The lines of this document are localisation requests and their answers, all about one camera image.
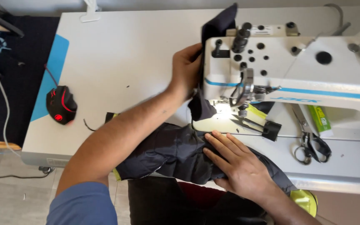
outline industrial sewing machine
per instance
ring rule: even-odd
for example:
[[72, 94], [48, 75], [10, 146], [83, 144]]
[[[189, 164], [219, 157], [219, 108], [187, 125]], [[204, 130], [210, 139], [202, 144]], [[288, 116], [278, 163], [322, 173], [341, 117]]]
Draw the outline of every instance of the industrial sewing machine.
[[248, 117], [248, 103], [273, 101], [268, 118], [283, 125], [279, 136], [300, 136], [288, 104], [297, 103], [323, 106], [334, 132], [329, 139], [360, 141], [360, 37], [304, 37], [294, 23], [244, 23], [207, 40], [203, 90], [218, 114], [196, 122], [197, 129], [260, 135], [235, 132], [229, 115]]

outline green packet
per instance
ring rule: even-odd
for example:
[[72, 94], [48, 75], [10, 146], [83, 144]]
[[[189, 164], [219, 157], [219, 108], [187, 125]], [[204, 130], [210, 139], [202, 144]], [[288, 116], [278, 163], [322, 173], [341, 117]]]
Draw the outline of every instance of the green packet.
[[315, 105], [308, 105], [309, 112], [315, 121], [316, 127], [319, 131], [320, 137], [330, 137], [333, 135], [333, 131], [330, 126], [330, 122], [323, 112], [322, 107]]

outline gaming mouse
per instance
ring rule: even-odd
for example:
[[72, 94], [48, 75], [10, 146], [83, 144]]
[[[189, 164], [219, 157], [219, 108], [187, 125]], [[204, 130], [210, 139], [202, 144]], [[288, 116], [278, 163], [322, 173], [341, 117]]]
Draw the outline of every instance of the gaming mouse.
[[47, 110], [52, 118], [62, 125], [74, 120], [77, 104], [67, 86], [58, 86], [48, 92]]

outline forearm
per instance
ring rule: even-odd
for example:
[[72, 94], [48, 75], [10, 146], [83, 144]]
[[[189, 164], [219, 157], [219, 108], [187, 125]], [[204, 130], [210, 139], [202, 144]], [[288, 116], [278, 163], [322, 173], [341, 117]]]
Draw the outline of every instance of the forearm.
[[107, 185], [107, 175], [184, 102], [184, 93], [167, 89], [116, 116], [92, 133], [71, 158], [57, 195], [68, 187], [95, 181]]
[[273, 218], [278, 225], [320, 225], [320, 223], [303, 208], [293, 202], [278, 188], [271, 188], [267, 195], [257, 203]]

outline blue shirt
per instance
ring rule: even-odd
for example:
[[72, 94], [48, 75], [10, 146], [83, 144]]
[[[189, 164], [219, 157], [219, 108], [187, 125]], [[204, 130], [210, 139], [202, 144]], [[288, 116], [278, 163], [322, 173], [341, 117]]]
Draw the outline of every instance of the blue shirt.
[[106, 185], [86, 182], [61, 192], [52, 202], [47, 225], [117, 225]]

